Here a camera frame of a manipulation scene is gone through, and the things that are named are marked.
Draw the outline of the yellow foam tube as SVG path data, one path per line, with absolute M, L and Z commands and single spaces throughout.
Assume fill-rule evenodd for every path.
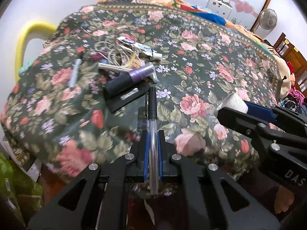
M 29 34 L 33 32 L 53 34 L 57 26 L 47 21 L 37 20 L 27 25 L 19 34 L 15 52 L 15 82 L 19 80 L 19 70 L 23 64 L 24 52 Z

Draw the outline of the silver blue pen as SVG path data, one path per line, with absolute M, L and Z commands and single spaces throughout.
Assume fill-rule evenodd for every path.
M 75 87 L 75 84 L 76 84 L 77 78 L 78 78 L 79 67 L 83 63 L 83 55 L 84 55 L 84 52 L 81 51 L 78 54 L 78 56 L 75 59 L 75 61 L 74 61 L 74 66 L 73 66 L 73 69 L 72 69 L 72 74 L 71 74 L 71 77 L 70 77 L 70 80 L 69 80 L 69 83 L 68 83 L 69 88 L 74 88 Z

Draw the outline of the wooden chair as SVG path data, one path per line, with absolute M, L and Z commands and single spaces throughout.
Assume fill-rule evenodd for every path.
M 295 88 L 306 97 L 306 59 L 301 52 L 282 33 L 274 44 L 277 52 L 290 62 L 294 68 Z

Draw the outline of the silver disposable razor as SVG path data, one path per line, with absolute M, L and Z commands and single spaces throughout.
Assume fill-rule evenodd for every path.
M 159 79 L 156 74 L 156 69 L 152 63 L 146 64 L 142 67 L 139 67 L 137 69 L 130 69 L 128 67 L 123 66 L 116 66 L 112 64 L 105 64 L 105 63 L 99 63 L 98 68 L 100 70 L 106 70 L 106 71 L 113 71 L 113 72 L 120 72 L 120 73 L 134 73 L 136 75 L 137 71 L 140 74 L 145 74 L 145 77 L 150 77 L 154 83 L 158 83 Z

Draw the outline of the green patterned bag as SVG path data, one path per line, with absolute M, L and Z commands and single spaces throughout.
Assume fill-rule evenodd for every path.
M 1 202 L 14 219 L 27 227 L 30 218 L 44 206 L 43 188 L 12 160 L 1 154 Z

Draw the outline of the white blue toothpaste tube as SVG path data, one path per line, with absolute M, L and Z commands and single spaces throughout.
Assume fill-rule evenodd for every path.
M 150 58 L 151 61 L 162 60 L 162 54 L 153 50 L 151 47 L 138 43 L 134 40 L 120 36 L 116 39 L 116 43 L 125 50 L 130 50 L 134 53 L 143 54 Z

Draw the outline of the black flat card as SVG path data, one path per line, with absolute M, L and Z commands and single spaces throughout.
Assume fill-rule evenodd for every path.
M 135 84 L 133 87 L 120 92 L 119 94 L 112 95 L 104 90 L 103 94 L 106 107 L 111 113 L 115 113 L 129 103 L 144 96 L 149 88 L 150 85 L 147 82 L 141 81 Z

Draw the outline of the white box with holes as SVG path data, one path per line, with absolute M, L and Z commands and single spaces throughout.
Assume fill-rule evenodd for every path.
M 233 10 L 233 7 L 223 0 L 208 0 L 206 8 L 224 19 L 228 19 Z

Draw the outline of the clear ballpoint pen black cap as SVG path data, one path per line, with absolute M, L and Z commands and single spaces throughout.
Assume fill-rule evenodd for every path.
M 150 193 L 156 195 L 159 189 L 159 157 L 157 147 L 157 97 L 154 87 L 150 87 L 148 90 L 148 133 Z

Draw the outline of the teal cloth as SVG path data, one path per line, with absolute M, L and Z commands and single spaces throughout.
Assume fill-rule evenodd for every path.
M 28 71 L 28 69 L 34 64 L 34 61 L 24 63 L 18 71 L 18 76 L 20 77 L 24 72 Z

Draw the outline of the purple black cylindrical bottle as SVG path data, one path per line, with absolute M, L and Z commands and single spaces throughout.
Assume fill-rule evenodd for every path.
M 123 73 L 105 84 L 105 90 L 114 95 L 133 87 L 135 84 L 145 80 L 145 74 L 140 74 L 138 71 L 136 75 L 134 73 Z

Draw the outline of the white electric fan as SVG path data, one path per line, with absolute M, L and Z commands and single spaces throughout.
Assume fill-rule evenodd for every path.
M 259 28 L 263 28 L 263 30 L 271 30 L 275 28 L 277 24 L 277 14 L 272 9 L 264 9 L 260 12 L 257 24 L 254 28 L 254 32 Z

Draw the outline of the dark floral bedspread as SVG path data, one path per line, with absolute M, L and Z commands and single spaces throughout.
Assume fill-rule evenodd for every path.
M 263 44 L 194 12 L 125 0 L 84 6 L 20 73 L 2 113 L 5 139 L 24 169 L 40 160 L 70 181 L 140 140 L 152 89 L 167 142 L 237 179 L 259 155 L 214 112 L 231 94 L 276 105 L 282 64 Z

